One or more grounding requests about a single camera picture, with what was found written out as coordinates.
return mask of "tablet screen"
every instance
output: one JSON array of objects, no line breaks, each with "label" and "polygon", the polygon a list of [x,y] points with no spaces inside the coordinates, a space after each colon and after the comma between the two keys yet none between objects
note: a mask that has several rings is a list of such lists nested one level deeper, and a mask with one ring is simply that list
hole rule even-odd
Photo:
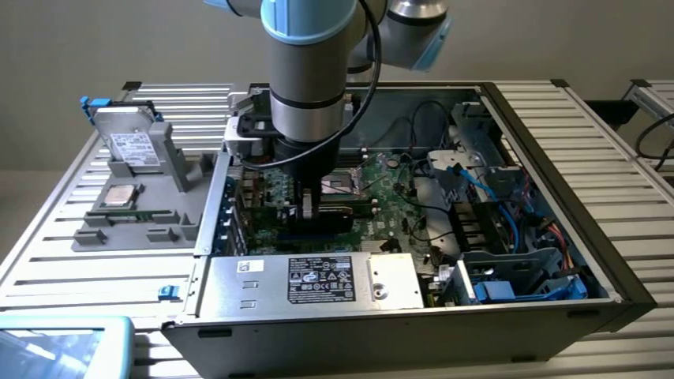
[{"label": "tablet screen", "polygon": [[103,330],[0,330],[0,367],[7,379],[84,378]]}]

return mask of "black cable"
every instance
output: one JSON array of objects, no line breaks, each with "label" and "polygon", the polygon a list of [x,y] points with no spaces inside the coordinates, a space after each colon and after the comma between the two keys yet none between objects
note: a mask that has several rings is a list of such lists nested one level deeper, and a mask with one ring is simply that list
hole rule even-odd
[{"label": "black cable", "polygon": [[382,142],[383,138],[390,134],[395,125],[398,125],[399,121],[404,121],[410,125],[411,136],[410,140],[412,144],[416,144],[416,132],[414,131],[412,120],[407,116],[400,116],[395,120],[392,120],[391,125],[386,132],[383,132],[382,136],[370,144],[370,147],[375,147],[379,142]]},{"label": "black cable", "polygon": [[669,154],[669,152],[666,154],[663,154],[662,156],[651,156],[650,154],[645,154],[643,151],[642,151],[642,142],[643,142],[643,139],[646,138],[646,136],[651,133],[653,130],[655,130],[655,128],[661,125],[663,125],[666,122],[670,122],[671,120],[674,120],[674,113],[665,116],[663,118],[661,118],[658,121],[655,121],[655,123],[653,125],[650,125],[643,131],[642,133],[639,134],[639,137],[637,137],[637,154],[639,155],[639,157],[642,158],[647,158],[647,159],[669,159],[671,157],[667,157],[666,154]]},{"label": "black cable", "polygon": [[442,126],[442,134],[444,134],[444,128],[448,127],[448,122],[450,122],[450,112],[444,108],[444,105],[438,101],[438,100],[424,100],[422,101],[418,105],[416,108],[414,108],[412,112],[412,133],[416,138],[416,131],[415,131],[415,125],[416,125],[416,114],[419,113],[419,110],[426,106],[426,105],[438,105],[438,107],[442,110],[443,116],[444,116],[444,125]]},{"label": "black cable", "polygon": [[665,161],[670,158],[670,151],[671,151],[671,146],[665,149],[665,152],[662,153],[661,161],[657,163],[655,166],[655,171],[659,171],[662,168],[662,165],[665,165]]},{"label": "black cable", "polygon": [[410,229],[410,237],[412,237],[418,241],[432,242],[436,239],[444,237],[446,235],[454,234],[454,231],[448,231],[447,233],[443,233],[443,234],[440,234],[440,235],[438,235],[436,237],[432,237],[432,238],[419,238],[419,237],[416,237],[415,234],[414,234],[414,231],[416,230],[416,226],[419,225],[419,223],[422,222],[423,219],[426,219],[426,216],[419,217],[419,220],[416,220],[416,222],[412,225],[412,228]]},{"label": "black cable", "polygon": [[407,167],[410,166],[410,163],[406,163],[404,167],[400,169],[400,172],[398,173],[398,180],[396,180],[396,188],[394,189],[392,192],[396,193],[396,195],[404,200],[406,203],[408,203],[411,206],[414,207],[419,207],[419,208],[424,208],[424,209],[434,209],[442,213],[444,213],[447,215],[447,217],[450,217],[450,212],[446,210],[446,209],[442,209],[439,207],[434,207],[431,205],[423,205],[423,204],[418,204],[415,203],[414,201],[408,200],[400,193],[400,178],[402,178],[402,172],[407,169]]},{"label": "black cable", "polygon": [[382,74],[382,35],[379,34],[379,25],[376,23],[376,18],[372,14],[372,10],[367,5],[366,0],[358,0],[360,2],[360,6],[366,11],[367,22],[370,23],[370,27],[372,29],[372,46],[374,46],[374,70],[372,70],[372,78],[370,79],[370,87],[367,89],[366,99],[362,101],[360,109],[354,115],[351,121],[347,126],[339,130],[331,137],[328,137],[320,144],[310,148],[302,154],[298,154],[292,158],[279,160],[271,163],[251,163],[241,159],[241,165],[249,170],[268,170],[271,168],[278,168],[284,166],[291,162],[296,162],[300,159],[306,159],[319,151],[322,151],[332,142],[335,142],[339,138],[350,134],[352,129],[356,127],[358,122],[360,121],[362,116],[366,114],[366,110],[370,107],[370,102],[372,101],[372,97],[376,91],[376,84],[379,83],[379,75]]}]

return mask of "barcode label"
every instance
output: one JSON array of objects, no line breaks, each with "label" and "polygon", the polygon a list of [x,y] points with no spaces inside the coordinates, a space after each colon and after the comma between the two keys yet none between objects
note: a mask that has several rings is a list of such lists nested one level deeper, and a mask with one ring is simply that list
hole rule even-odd
[{"label": "barcode label", "polygon": [[128,166],[159,166],[157,153],[147,133],[120,133],[109,137]]}]

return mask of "green circuit board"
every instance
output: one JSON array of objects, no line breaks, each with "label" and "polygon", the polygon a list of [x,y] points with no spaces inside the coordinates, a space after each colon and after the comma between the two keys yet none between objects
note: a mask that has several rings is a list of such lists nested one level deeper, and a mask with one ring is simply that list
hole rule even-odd
[{"label": "green circuit board", "polygon": [[[358,180],[363,189],[358,195],[346,193],[330,194],[330,201],[344,204],[360,215],[354,220],[350,232],[323,236],[320,239],[279,238],[283,233],[282,210],[288,206],[292,196],[292,179],[280,170],[269,170],[259,176],[257,173],[244,176],[245,195],[245,224],[247,248],[249,255],[273,255],[290,253],[339,253],[380,251],[378,247],[390,238],[399,241],[402,252],[411,253],[415,263],[422,265],[423,258],[430,251],[428,242],[419,242],[410,237],[402,227],[402,220],[407,219],[408,227],[423,217],[423,211],[410,205],[394,192],[398,175],[402,172],[402,184],[407,188],[407,165],[400,163],[390,168],[387,161],[400,161],[398,154],[382,153],[370,159],[358,170]],[[352,169],[336,169],[331,175],[348,176]],[[426,229],[415,230],[415,236],[427,238]]]}]

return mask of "warning label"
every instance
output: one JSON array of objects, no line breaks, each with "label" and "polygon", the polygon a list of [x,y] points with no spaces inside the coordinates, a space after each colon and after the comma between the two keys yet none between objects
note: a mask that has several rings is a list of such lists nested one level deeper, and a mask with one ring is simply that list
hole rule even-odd
[{"label": "warning label", "polygon": [[120,133],[109,137],[128,166],[159,166],[157,153],[147,133]]},{"label": "warning label", "polygon": [[351,257],[290,258],[287,300],[292,304],[355,302]]}]

